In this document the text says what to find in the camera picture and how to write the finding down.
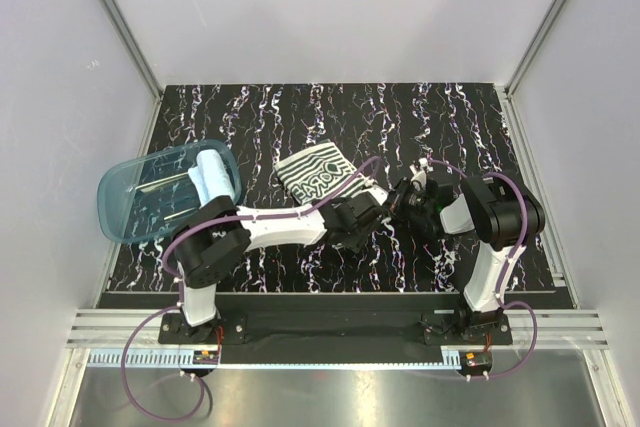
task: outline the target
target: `transparent blue container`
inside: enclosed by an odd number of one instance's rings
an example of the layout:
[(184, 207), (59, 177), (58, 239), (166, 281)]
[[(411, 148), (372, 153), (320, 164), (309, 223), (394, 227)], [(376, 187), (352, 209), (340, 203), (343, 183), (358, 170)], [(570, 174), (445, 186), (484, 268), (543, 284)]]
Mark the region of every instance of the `transparent blue container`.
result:
[(217, 140), (203, 140), (129, 160), (110, 169), (98, 186), (98, 218), (104, 235), (132, 244), (169, 235), (200, 208), (188, 170), (196, 156), (214, 149), (220, 154), (240, 200), (238, 166), (231, 151)]

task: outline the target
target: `black and white cloth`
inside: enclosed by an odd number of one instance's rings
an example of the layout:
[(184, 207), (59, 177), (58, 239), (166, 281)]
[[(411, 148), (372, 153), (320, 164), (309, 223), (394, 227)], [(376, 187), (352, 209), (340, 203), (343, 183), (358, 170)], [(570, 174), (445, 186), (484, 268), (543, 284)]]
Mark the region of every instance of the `black and white cloth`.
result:
[[(275, 165), (280, 181), (300, 204), (320, 200), (336, 190), (357, 169), (330, 141), (293, 154)], [(340, 197), (353, 197), (366, 187), (360, 174)]]

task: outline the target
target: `reflective floor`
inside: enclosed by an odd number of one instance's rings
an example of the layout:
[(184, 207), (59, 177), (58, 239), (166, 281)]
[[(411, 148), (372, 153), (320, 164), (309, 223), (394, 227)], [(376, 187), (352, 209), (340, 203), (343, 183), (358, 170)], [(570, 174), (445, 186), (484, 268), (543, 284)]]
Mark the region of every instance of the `reflective floor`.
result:
[[(496, 353), (494, 371), (517, 360)], [(131, 390), (158, 415), (180, 416), (198, 388), (165, 369), (131, 369)], [(436, 379), (433, 376), (445, 377)], [(206, 377), (194, 426), (600, 426), (604, 425), (580, 353), (538, 351), (517, 374), (467, 384), (446, 372), (234, 371)], [(89, 368), (72, 426), (161, 425), (126, 405), (117, 369)]]

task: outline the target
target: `black marble tabletop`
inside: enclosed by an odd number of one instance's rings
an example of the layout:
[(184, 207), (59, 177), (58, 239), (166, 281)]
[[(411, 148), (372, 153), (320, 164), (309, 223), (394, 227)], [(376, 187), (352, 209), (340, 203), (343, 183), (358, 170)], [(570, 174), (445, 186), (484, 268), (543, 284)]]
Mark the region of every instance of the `black marble tabletop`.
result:
[[(383, 159), (377, 181), (392, 188), (418, 157), (431, 154), (468, 174), (518, 173), (491, 84), (186, 85), (165, 91), (149, 153), (202, 139), (225, 142), (252, 207), (294, 205), (273, 164), (330, 139), (358, 166)], [(436, 180), (457, 182), (444, 167)], [(166, 240), (123, 245), (110, 291), (175, 290), (162, 272)], [(472, 235), (426, 245), (401, 226), (381, 227), (359, 253), (327, 245), (250, 252), (220, 291), (429, 292), (461, 289), (471, 276)], [(553, 290), (540, 239), (522, 256), (511, 290)]]

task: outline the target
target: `white backdrop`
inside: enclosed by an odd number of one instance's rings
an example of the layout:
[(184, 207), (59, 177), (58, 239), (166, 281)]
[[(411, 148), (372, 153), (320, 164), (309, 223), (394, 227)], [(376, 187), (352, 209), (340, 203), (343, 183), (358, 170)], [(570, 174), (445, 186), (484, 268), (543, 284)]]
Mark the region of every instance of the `white backdrop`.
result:
[(569, 0), (516, 93), (582, 306), (640, 421), (640, 0)]
[(109, 241), (96, 190), (153, 99), (99, 0), (0, 0), (0, 425), (45, 425)]
[(505, 83), (551, 0), (117, 0), (159, 81)]

